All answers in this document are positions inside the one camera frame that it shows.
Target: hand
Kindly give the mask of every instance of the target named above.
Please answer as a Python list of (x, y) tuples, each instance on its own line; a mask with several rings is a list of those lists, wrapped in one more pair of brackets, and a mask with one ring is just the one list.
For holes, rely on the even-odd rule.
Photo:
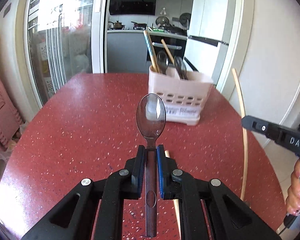
[(294, 171), (291, 174), (291, 186), (288, 189), (286, 199), (286, 208), (289, 214), (297, 215), (300, 210), (300, 159), (294, 165)]

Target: oven door handle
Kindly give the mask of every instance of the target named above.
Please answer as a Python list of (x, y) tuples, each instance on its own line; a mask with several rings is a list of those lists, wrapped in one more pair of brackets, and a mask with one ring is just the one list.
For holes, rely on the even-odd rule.
[[(153, 42), (152, 45), (154, 47), (164, 48), (163, 44), (158, 43), (158, 42)], [(167, 45), (167, 47), (169, 49), (175, 49), (175, 50), (181, 50), (182, 49), (182, 46), (175, 46), (175, 45)]]

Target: wooden chopstick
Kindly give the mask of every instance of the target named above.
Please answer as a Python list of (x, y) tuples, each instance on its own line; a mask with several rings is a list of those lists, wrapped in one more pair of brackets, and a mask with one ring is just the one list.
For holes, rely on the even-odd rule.
[[(234, 68), (232, 70), (232, 75), (234, 78), (235, 87), (237, 89), (238, 97), (239, 97), (239, 103), (240, 103), (240, 111), (241, 111), (241, 118), (245, 117), (246, 110), (244, 108), (244, 102), (243, 102), (243, 96), (241, 91), (241, 86), (238, 80), (237, 72)], [(240, 199), (244, 200), (244, 195), (246, 191), (246, 185), (247, 185), (247, 175), (248, 175), (248, 132), (245, 128), (242, 128), (243, 133), (243, 177), (242, 177), (242, 188), (241, 188), (241, 195)]]
[[(164, 154), (166, 155), (166, 157), (170, 158), (169, 151), (164, 151)], [(179, 236), (180, 236), (180, 240), (181, 240), (179, 200), (174, 199), (174, 200), (173, 200), (173, 206), (174, 206), (174, 210), (175, 210), (175, 212), (176, 212), (177, 224), (178, 224), (178, 229), (179, 229)]]
[(166, 52), (167, 52), (167, 54), (168, 54), (168, 56), (169, 56), (169, 58), (170, 58), (172, 64), (174, 65), (174, 58), (173, 58), (173, 56), (172, 56), (172, 54), (171, 54), (171, 52), (170, 52), (170, 50), (169, 50), (167, 44), (164, 42), (163, 39), (161, 40), (161, 43), (163, 44), (163, 47), (165, 48), (165, 50), (166, 50)]
[(150, 59), (151, 59), (153, 69), (157, 73), (160, 73), (158, 65), (157, 65), (157, 56), (155, 54), (154, 47), (152, 45), (150, 34), (146, 30), (143, 31), (143, 34), (144, 34), (145, 39), (146, 39), (146, 44), (147, 44), (147, 47), (148, 47), (148, 51), (149, 51), (149, 55), (150, 55)]

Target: countertop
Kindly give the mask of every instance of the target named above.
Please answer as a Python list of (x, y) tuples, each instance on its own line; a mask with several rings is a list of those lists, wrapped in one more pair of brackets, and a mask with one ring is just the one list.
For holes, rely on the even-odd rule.
[[(0, 220), (21, 238), (83, 178), (100, 180), (124, 167), (145, 144), (136, 125), (138, 102), (147, 93), (147, 74), (78, 74), (31, 121), (0, 182)], [(245, 199), (272, 229), (285, 216), (274, 170), (249, 132)], [(195, 178), (219, 178), (240, 195), (243, 171), (241, 119), (215, 89), (197, 126), (167, 122), (164, 144), (178, 167)], [(145, 203), (125, 201), (123, 239), (145, 235)], [(172, 201), (158, 199), (158, 235), (177, 239)]]
[[(108, 33), (142, 33), (143, 31), (141, 30), (108, 30)], [(163, 36), (163, 37), (170, 37), (170, 38), (175, 38), (175, 39), (180, 39), (180, 40), (187, 40), (187, 36), (184, 35), (179, 35), (179, 34), (173, 34), (173, 33), (163, 33), (163, 32), (151, 32), (148, 31), (150, 35), (153, 36)]]

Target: black range hood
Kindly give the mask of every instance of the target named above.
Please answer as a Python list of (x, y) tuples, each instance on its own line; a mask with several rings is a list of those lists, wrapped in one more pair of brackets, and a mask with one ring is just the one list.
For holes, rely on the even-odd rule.
[(155, 15), (156, 0), (110, 0), (110, 15)]

